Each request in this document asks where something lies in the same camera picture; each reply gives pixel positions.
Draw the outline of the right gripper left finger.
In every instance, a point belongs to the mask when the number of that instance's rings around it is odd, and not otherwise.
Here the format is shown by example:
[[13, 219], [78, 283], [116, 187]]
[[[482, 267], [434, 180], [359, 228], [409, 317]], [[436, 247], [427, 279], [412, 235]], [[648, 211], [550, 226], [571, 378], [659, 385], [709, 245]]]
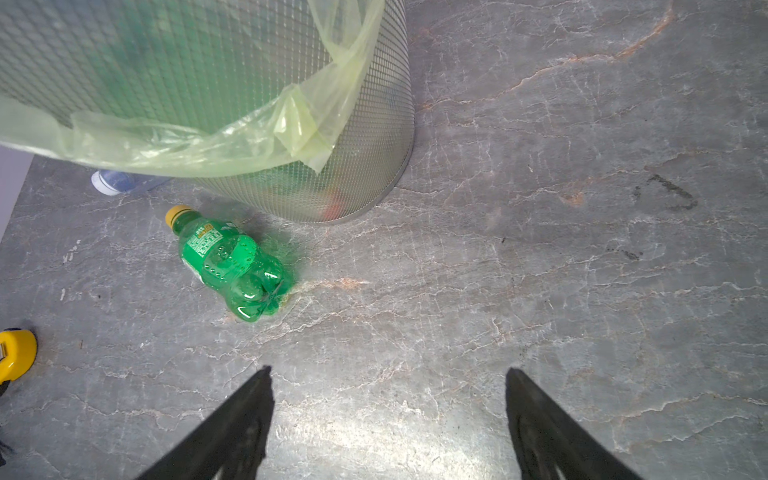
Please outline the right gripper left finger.
[[141, 479], [254, 479], [275, 408], [271, 368], [248, 379]]

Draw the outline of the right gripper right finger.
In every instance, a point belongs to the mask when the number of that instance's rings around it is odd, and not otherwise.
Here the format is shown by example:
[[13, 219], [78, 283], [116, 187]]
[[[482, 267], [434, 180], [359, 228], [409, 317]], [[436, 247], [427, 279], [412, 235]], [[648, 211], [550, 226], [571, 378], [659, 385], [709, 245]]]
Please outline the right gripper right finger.
[[508, 427], [523, 479], [637, 479], [525, 372], [506, 374]]

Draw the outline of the green bottle yellow cap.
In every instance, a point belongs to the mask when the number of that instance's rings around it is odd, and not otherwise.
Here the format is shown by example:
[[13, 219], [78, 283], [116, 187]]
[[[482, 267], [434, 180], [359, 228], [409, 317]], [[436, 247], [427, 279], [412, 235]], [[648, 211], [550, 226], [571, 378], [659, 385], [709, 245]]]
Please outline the green bottle yellow cap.
[[291, 275], [251, 236], [186, 205], [171, 207], [165, 222], [178, 237], [182, 263], [240, 320], [254, 323], [278, 311], [293, 285]]

